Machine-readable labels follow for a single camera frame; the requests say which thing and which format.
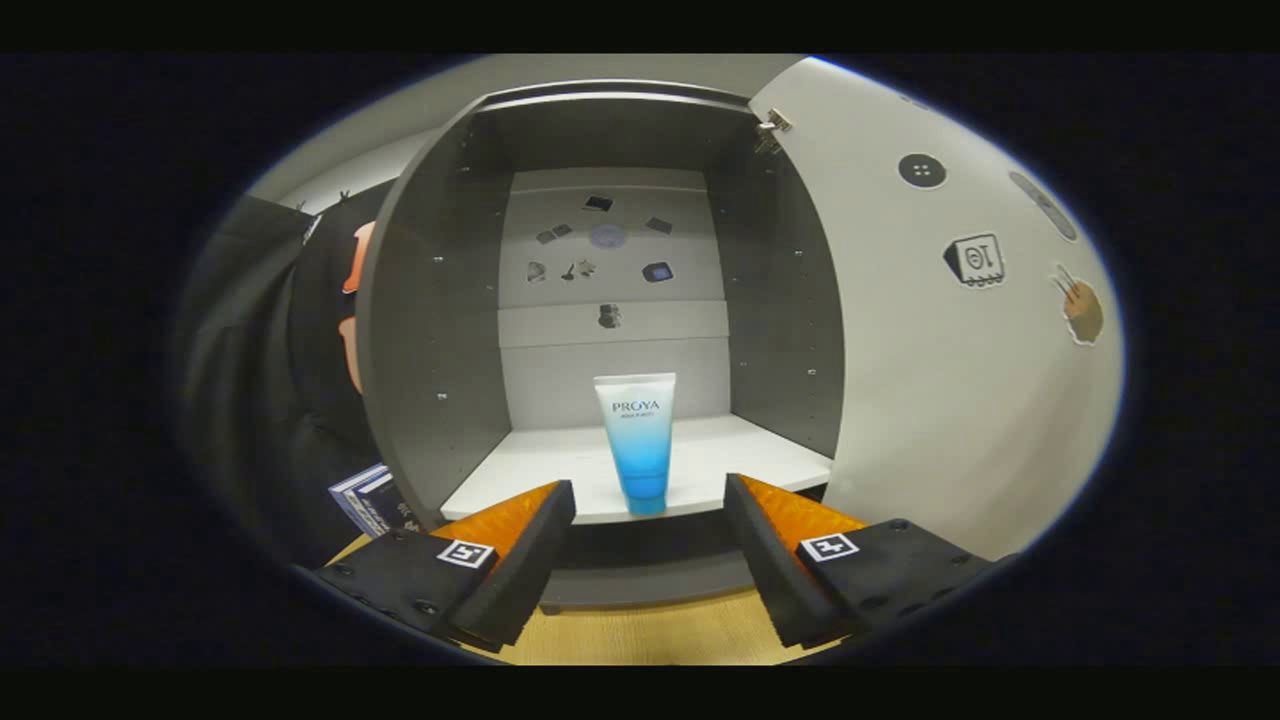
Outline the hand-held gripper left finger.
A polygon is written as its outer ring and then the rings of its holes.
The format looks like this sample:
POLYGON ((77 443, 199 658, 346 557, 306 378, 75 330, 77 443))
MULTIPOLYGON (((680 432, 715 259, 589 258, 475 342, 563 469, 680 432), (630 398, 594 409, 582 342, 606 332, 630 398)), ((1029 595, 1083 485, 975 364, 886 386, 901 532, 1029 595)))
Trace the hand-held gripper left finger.
POLYGON ((387 641, 425 656, 500 652, 518 642, 577 515, 553 480, 430 530, 390 529, 291 575, 387 641))

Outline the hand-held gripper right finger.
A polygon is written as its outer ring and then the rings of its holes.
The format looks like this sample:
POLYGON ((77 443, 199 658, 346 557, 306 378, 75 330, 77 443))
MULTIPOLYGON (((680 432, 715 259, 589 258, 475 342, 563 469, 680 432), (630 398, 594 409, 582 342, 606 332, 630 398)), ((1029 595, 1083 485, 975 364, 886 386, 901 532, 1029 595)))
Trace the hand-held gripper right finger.
POLYGON ((724 515, 786 646, 877 638, 1006 566, 905 518, 864 523, 741 473, 724 515))

